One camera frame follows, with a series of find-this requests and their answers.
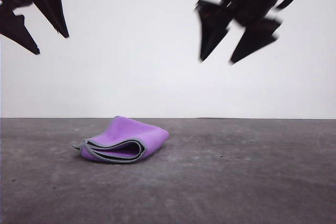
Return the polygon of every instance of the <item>concrete floor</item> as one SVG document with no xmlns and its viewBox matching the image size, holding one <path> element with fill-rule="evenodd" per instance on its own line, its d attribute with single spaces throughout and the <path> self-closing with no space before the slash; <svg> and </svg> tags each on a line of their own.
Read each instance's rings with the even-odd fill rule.
<svg viewBox="0 0 336 224">
<path fill-rule="evenodd" d="M 139 119 L 154 155 L 81 158 L 109 121 L 2 119 L 1 223 L 336 223 L 336 120 Z"/>
</svg>

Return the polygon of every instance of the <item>white backdrop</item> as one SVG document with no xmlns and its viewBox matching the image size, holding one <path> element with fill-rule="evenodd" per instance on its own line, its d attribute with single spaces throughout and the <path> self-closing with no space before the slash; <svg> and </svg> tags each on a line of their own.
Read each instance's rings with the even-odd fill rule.
<svg viewBox="0 0 336 224">
<path fill-rule="evenodd" d="M 67 40 L 18 9 L 41 55 L 1 36 L 2 117 L 336 118 L 335 0 L 273 14 L 280 39 L 233 66 L 234 23 L 198 61 L 196 2 L 63 0 Z"/>
</svg>

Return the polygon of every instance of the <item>black claw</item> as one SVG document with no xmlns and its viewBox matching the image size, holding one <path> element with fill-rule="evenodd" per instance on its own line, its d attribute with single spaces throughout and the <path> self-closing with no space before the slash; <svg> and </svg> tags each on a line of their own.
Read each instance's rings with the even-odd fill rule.
<svg viewBox="0 0 336 224">
<path fill-rule="evenodd" d="M 202 23 L 201 60 L 205 60 L 228 32 L 226 29 L 232 18 L 221 6 L 199 0 L 197 8 Z"/>
<path fill-rule="evenodd" d="M 25 27 L 25 17 L 23 15 L 15 16 L 14 13 L 1 15 L 0 33 L 12 39 L 27 50 L 38 55 L 40 50 Z"/>
<path fill-rule="evenodd" d="M 37 8 L 49 20 L 53 27 L 65 38 L 69 37 L 67 25 L 64 19 L 61 0 L 32 0 Z"/>
<path fill-rule="evenodd" d="M 279 26 L 280 23 L 278 21 L 265 18 L 253 27 L 247 27 L 231 57 L 231 62 L 236 63 L 262 47 L 276 41 L 277 38 L 273 33 Z"/>
</svg>

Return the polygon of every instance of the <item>microfiber cloth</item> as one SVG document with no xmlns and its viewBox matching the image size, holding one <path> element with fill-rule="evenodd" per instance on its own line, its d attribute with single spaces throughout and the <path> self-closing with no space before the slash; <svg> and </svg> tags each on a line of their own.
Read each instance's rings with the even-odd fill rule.
<svg viewBox="0 0 336 224">
<path fill-rule="evenodd" d="M 133 163 L 158 150 L 168 137 L 162 128 L 116 116 L 103 133 L 73 147 L 93 161 Z"/>
</svg>

